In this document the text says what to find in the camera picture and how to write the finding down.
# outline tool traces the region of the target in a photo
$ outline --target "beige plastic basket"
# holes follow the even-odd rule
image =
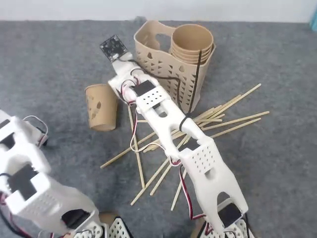
[[[177,77],[180,79],[179,99],[184,112],[191,112],[195,109],[199,99],[200,91],[206,76],[206,72],[215,50],[212,44],[211,54],[207,60],[200,65],[195,91],[195,77],[197,65],[184,63],[173,55],[161,51],[160,44],[156,40],[157,34],[164,34],[172,37],[176,28],[163,25],[158,21],[147,21],[134,35],[136,59],[138,63],[148,72],[162,77]],[[170,94],[177,103],[176,80],[158,79],[163,88]]]

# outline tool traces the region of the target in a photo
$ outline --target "carpet floor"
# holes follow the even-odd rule
[[[142,24],[141,19],[0,22],[0,108],[19,117],[42,118],[50,127],[43,152],[51,176],[81,190],[100,211],[118,213],[134,237],[185,238],[195,222],[188,218],[183,194],[170,211],[179,183],[177,169],[167,174],[154,196],[149,196],[150,188],[134,206],[130,202],[141,189],[135,155],[130,152],[100,169],[128,147],[127,108],[119,104],[114,131],[88,127],[85,87],[115,76],[99,44],[117,34],[134,52],[133,34]],[[308,24],[200,24],[212,31],[216,50],[194,114],[258,83],[262,86],[231,107],[225,118],[270,111],[260,122],[215,139],[248,202],[253,230],[263,238],[317,237],[317,34]],[[168,39],[161,40],[168,48]],[[150,131],[140,125],[139,138]],[[160,150],[142,155],[146,180],[164,159]],[[31,222],[16,219],[37,236]],[[13,237],[2,221],[0,237]]]

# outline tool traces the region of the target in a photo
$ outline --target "white wall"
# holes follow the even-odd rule
[[[0,0],[0,20],[309,22],[317,0]]]

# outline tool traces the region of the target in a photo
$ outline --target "white robotic arm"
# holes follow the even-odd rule
[[[79,190],[48,175],[51,167],[39,146],[43,134],[29,122],[0,110],[0,191],[12,214],[42,230],[75,237],[107,237],[94,203]]]
[[[117,74],[108,82],[109,85],[125,103],[136,104],[137,112],[158,135],[165,154],[174,162],[181,161],[194,184],[206,221],[216,232],[223,233],[248,211],[234,174],[222,160],[214,140],[182,113],[159,82],[144,73],[132,54],[121,45],[117,36],[101,45]],[[172,141],[171,131],[174,129],[180,129],[195,139],[196,148],[179,151]],[[230,198],[218,204],[217,198],[222,192]]]

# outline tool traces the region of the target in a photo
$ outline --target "basket handle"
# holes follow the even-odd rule
[[[164,34],[169,37],[172,36],[173,32],[175,31],[175,27],[166,26],[159,21],[149,21],[151,27],[154,29],[156,34]]]

